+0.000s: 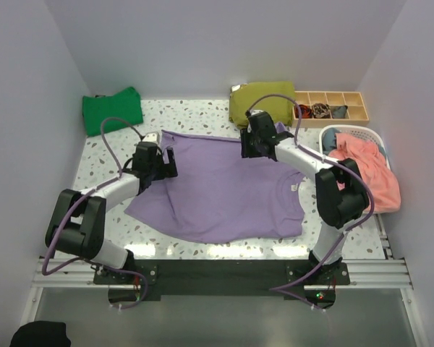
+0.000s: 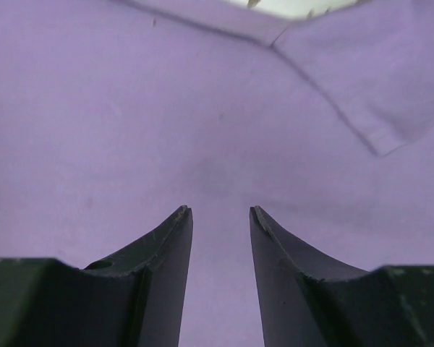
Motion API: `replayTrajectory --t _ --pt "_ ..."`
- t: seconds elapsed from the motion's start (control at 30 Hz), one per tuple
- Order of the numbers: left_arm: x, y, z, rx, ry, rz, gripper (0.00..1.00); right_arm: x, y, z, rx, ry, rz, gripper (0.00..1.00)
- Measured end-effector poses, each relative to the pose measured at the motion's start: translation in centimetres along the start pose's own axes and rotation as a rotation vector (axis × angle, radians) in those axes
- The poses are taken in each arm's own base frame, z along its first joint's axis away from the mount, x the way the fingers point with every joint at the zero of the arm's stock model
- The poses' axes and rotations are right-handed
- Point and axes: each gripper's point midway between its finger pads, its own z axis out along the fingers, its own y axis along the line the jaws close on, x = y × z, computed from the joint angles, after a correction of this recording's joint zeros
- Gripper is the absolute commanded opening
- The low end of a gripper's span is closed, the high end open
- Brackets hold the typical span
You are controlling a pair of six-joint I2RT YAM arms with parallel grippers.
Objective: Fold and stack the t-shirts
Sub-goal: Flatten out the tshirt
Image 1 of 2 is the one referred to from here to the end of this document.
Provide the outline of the purple t-shirt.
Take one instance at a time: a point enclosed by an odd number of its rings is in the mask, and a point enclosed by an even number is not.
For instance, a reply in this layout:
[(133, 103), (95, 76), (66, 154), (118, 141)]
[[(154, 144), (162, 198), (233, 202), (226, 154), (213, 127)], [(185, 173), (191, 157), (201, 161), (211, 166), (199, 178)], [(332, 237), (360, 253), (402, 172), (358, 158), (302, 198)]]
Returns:
[(178, 175), (154, 181), (125, 213), (185, 241), (223, 244), (302, 234), (298, 188), (304, 176), (269, 158), (242, 158), (230, 137), (163, 131), (161, 147), (174, 150)]

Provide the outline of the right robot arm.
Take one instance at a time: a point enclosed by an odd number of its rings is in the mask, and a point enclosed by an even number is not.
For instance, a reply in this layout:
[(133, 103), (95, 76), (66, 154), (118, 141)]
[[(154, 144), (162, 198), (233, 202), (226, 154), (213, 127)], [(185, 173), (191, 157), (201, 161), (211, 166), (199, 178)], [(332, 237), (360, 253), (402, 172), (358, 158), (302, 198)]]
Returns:
[(352, 159), (343, 161), (321, 155), (299, 144), (288, 132), (278, 132), (265, 112), (246, 113), (249, 126), (240, 132), (243, 158), (266, 157), (285, 163), (315, 182), (321, 229), (310, 252), (310, 280), (323, 284), (333, 276), (332, 264), (341, 258), (346, 232), (370, 206), (366, 184)]

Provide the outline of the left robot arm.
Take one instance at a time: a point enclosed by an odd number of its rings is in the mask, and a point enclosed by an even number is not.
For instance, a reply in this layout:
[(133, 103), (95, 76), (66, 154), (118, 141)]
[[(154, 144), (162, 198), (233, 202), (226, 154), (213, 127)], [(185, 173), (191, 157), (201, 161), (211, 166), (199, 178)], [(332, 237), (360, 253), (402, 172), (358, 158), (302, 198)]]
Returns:
[(154, 181), (178, 176), (174, 150), (160, 149), (154, 142), (140, 142), (121, 174), (84, 191), (65, 189), (60, 193), (45, 236), (48, 251), (43, 274), (50, 275), (62, 266), (48, 269), (55, 251), (100, 265), (118, 283), (135, 276), (133, 253), (105, 238), (106, 213), (125, 200), (142, 194)]

